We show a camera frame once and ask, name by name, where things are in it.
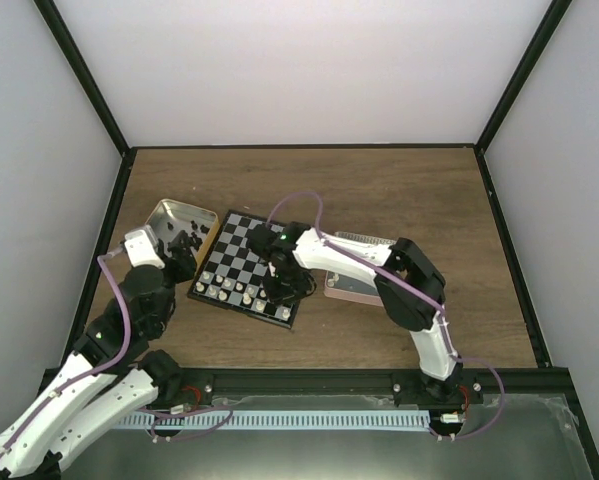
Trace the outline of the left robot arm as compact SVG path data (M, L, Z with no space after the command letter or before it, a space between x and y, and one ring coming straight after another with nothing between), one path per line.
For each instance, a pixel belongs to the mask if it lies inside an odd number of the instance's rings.
M185 231L164 242L144 226L98 257L114 297L54 379L0 433L0 479L58 479L124 417L182 395L180 366L149 344L174 314L177 285L196 273L197 245Z

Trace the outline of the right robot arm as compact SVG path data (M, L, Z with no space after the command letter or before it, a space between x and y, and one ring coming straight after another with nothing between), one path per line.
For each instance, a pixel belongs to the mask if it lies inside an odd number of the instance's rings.
M412 240L363 243L298 222L279 232L260 224L246 239L267 267L269 301L294 304L312 295L314 270L352 278L374 289L388 318L410 333L426 396L444 403L458 392L462 365L445 320L446 281Z

